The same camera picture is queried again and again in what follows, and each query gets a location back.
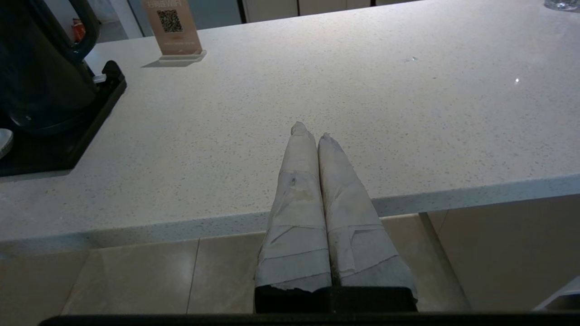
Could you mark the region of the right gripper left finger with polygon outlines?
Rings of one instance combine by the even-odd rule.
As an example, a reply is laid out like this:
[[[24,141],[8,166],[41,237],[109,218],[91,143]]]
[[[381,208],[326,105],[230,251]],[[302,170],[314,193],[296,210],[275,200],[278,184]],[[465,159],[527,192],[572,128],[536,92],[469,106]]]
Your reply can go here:
[[[255,286],[316,291],[332,283],[319,157],[302,122],[292,126],[255,272]]]

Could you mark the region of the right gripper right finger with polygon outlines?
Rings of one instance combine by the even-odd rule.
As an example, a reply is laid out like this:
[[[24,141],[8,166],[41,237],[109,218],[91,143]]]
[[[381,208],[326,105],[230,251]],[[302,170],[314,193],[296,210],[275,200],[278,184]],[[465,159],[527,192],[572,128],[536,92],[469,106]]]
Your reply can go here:
[[[324,134],[319,139],[318,157],[333,282],[342,287],[415,291],[410,268],[339,142]]]

